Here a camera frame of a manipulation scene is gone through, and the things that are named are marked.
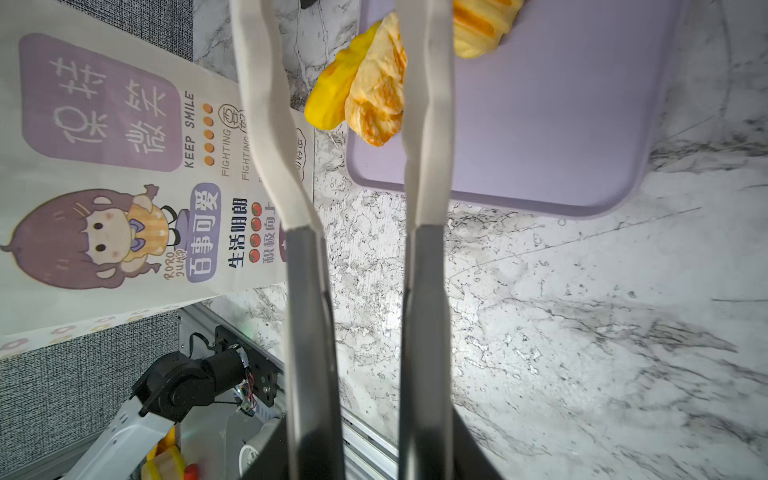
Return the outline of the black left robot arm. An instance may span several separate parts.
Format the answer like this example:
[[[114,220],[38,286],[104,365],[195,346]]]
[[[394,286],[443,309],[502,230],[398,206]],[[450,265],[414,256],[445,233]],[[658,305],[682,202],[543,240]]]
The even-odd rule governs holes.
[[[202,359],[178,351],[160,357],[65,477],[129,478],[151,448],[193,408],[213,404],[217,396],[246,380],[248,366],[241,349],[225,349]]]

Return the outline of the lilac plastic tray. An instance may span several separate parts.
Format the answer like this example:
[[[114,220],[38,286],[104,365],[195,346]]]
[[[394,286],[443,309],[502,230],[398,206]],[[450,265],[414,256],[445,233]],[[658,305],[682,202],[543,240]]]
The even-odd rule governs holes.
[[[639,185],[688,5],[529,1],[500,46],[455,63],[453,137],[348,142],[363,187],[403,191],[417,222],[450,200],[586,219]]]

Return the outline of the striped twisted bread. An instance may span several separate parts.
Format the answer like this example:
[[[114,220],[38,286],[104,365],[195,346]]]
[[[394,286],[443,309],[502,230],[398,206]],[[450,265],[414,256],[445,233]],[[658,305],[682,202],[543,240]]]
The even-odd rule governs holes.
[[[496,50],[524,5],[524,0],[454,0],[455,54],[474,59]]]

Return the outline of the yellow lemon shaped bread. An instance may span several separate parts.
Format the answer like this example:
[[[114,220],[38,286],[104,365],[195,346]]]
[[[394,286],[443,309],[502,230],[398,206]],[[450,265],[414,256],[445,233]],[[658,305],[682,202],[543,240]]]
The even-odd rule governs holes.
[[[320,130],[335,129],[345,120],[345,102],[381,21],[355,37],[320,74],[305,105],[305,118]]]

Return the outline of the pale braided bread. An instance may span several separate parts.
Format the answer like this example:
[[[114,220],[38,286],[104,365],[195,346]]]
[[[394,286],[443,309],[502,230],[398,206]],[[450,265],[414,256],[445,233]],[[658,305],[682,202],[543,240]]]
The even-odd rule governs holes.
[[[392,11],[376,29],[344,105],[347,124],[369,145],[381,147],[401,130],[407,64],[399,17]]]

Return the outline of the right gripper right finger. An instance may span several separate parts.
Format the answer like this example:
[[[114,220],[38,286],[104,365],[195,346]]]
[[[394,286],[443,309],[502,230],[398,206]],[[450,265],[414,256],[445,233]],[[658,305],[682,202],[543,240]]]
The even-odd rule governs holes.
[[[455,147],[453,5],[398,1],[395,9],[408,57],[401,131],[407,213],[398,476],[450,479],[451,321],[444,230]]]

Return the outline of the white analog clock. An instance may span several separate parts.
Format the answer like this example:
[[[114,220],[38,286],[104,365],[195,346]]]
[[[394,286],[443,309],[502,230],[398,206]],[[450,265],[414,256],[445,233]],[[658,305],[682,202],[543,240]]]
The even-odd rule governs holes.
[[[249,441],[247,441],[239,452],[239,473],[243,476],[246,471],[253,465],[263,449],[270,440],[272,434],[275,432],[280,424],[279,418],[273,418],[266,422],[259,432]]]

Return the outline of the white patterned paper bag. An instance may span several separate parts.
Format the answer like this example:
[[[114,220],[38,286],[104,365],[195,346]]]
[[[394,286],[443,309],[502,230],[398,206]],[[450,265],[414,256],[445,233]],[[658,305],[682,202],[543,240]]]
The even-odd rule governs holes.
[[[285,278],[235,82],[56,1],[1,5],[1,355]]]

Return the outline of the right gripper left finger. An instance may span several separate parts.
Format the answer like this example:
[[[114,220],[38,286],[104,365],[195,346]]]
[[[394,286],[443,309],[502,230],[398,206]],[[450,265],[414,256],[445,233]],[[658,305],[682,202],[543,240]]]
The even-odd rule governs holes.
[[[341,407],[323,227],[295,164],[297,128],[274,7],[230,4],[251,158],[275,205],[287,246],[284,366],[292,479],[345,476]]]

